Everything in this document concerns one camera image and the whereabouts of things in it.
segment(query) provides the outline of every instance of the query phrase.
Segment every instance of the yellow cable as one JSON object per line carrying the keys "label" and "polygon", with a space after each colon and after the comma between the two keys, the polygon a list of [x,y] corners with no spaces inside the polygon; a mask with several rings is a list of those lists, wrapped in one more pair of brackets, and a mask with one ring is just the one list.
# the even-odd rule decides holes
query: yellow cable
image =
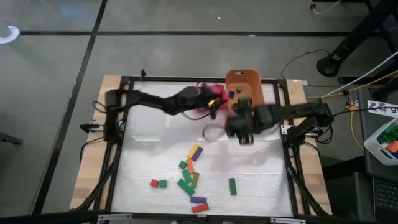
{"label": "yellow cable", "polygon": [[333,9],[335,6],[337,6],[337,4],[339,4],[342,0],[337,1],[334,5],[332,5],[330,8],[328,8],[327,10],[323,11],[323,12],[317,12],[315,10],[315,6],[312,7],[312,11],[316,14],[316,15],[322,15],[323,13],[328,12],[329,10]]}
{"label": "yellow cable", "polygon": [[358,145],[358,147],[360,148],[360,149],[362,149],[362,151],[363,151],[363,148],[362,148],[362,146],[360,145],[360,143],[358,142],[358,140],[356,140],[356,137],[355,137],[355,135],[354,135],[354,125],[353,125],[353,116],[354,116],[354,111],[353,112],[350,112],[349,113],[349,116],[350,116],[350,123],[351,123],[351,135],[353,136],[353,139],[354,139],[354,141],[356,142],[356,144]]}
{"label": "yellow cable", "polygon": [[[369,82],[368,84],[361,85],[361,86],[359,86],[359,87],[353,88],[352,90],[348,90],[348,91],[351,92],[351,91],[355,91],[355,90],[358,90],[358,89],[365,88],[365,87],[367,87],[367,86],[369,86],[369,85],[372,85],[373,83],[376,83],[376,82],[382,80],[383,78],[387,78],[387,77],[389,77],[389,76],[391,76],[391,75],[393,75],[393,74],[395,74],[395,73],[398,73],[398,70],[395,70],[395,71],[391,72],[391,73],[388,74],[388,75],[384,75],[383,77],[378,78],[377,80],[374,80],[373,82]],[[323,98],[331,98],[331,97],[341,96],[341,95],[343,95],[343,93],[334,94],[334,95],[328,95],[328,96],[325,96],[325,97],[310,96],[310,97],[307,97],[307,99],[318,99],[318,98],[323,99]]]}

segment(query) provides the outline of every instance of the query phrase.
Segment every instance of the black floor stripe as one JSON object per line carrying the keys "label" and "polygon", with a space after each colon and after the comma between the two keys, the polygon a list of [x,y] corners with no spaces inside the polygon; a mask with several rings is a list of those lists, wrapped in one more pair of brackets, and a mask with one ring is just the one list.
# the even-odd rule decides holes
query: black floor stripe
{"label": "black floor stripe", "polygon": [[346,37],[349,32],[239,32],[239,31],[99,31],[100,36],[256,36],[256,37]]}
{"label": "black floor stripe", "polygon": [[21,35],[33,36],[74,36],[74,35],[91,35],[92,31],[21,31]]}
{"label": "black floor stripe", "polygon": [[99,12],[98,12],[95,24],[94,24],[93,32],[88,41],[86,52],[83,57],[83,61],[81,63],[79,74],[76,77],[75,86],[73,87],[72,94],[70,96],[67,109],[65,111],[65,114],[63,115],[61,125],[58,129],[57,137],[55,138],[55,141],[53,144],[52,155],[51,155],[50,162],[47,167],[42,185],[40,186],[40,191],[39,191],[36,203],[33,208],[33,212],[32,212],[33,214],[42,213],[45,199],[47,197],[47,193],[49,192],[52,177],[54,175],[55,168],[57,166],[58,158],[60,157],[62,145],[65,140],[65,136],[67,135],[69,122],[72,118],[73,110],[75,109],[75,104],[76,104],[77,97],[78,97],[78,94],[80,91],[80,87],[83,82],[83,78],[85,76],[85,72],[87,69],[88,61],[90,59],[91,51],[93,50],[96,33],[97,33],[98,29],[100,28],[100,24],[102,21],[102,17],[104,15],[104,10],[105,10],[107,2],[108,2],[108,0],[102,0],[101,7],[99,8]]}
{"label": "black floor stripe", "polygon": [[[84,36],[88,31],[22,31],[31,36]],[[349,32],[240,32],[240,31],[98,31],[100,36],[226,36],[226,37],[346,37]],[[378,37],[374,32],[370,37]]]}

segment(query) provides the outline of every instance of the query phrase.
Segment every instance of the red object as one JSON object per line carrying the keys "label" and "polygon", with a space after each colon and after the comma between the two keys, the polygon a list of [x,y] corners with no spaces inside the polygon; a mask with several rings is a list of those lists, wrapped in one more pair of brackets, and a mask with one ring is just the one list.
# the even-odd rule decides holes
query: red object
{"label": "red object", "polygon": [[[229,97],[226,94],[224,85],[210,85],[210,86],[208,86],[208,88],[210,88],[213,93],[220,93],[222,100],[228,101]],[[228,105],[225,103],[225,104],[221,105],[218,109],[226,109],[226,108],[228,108]],[[207,108],[199,108],[199,109],[197,109],[197,111],[200,113],[204,113],[208,110],[207,110]]]}
{"label": "red object", "polygon": [[387,149],[392,153],[398,152],[398,141],[390,142],[387,146]]}
{"label": "red object", "polygon": [[159,185],[159,181],[151,180],[150,185],[153,186],[153,187],[157,187]]}
{"label": "red object", "polygon": [[209,204],[203,204],[203,205],[198,205],[195,207],[192,207],[192,212],[196,213],[196,212],[202,212],[202,211],[206,211],[209,210]]}

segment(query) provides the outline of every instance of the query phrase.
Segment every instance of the orange container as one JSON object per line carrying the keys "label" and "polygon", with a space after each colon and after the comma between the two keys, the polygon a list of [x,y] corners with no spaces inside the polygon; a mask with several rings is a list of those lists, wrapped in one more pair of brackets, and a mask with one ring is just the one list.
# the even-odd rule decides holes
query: orange container
{"label": "orange container", "polygon": [[226,74],[226,92],[234,92],[234,98],[228,99],[228,111],[233,114],[232,105],[238,102],[239,97],[252,98],[253,107],[264,104],[260,75],[254,70],[230,70]]}

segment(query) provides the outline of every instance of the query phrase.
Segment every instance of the keyboard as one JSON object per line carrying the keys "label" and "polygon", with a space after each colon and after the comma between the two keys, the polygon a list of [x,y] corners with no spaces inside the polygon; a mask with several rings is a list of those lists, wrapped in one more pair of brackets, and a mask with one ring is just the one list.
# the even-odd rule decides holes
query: keyboard
{"label": "keyboard", "polygon": [[398,220],[398,183],[373,178],[374,217],[382,223]]}

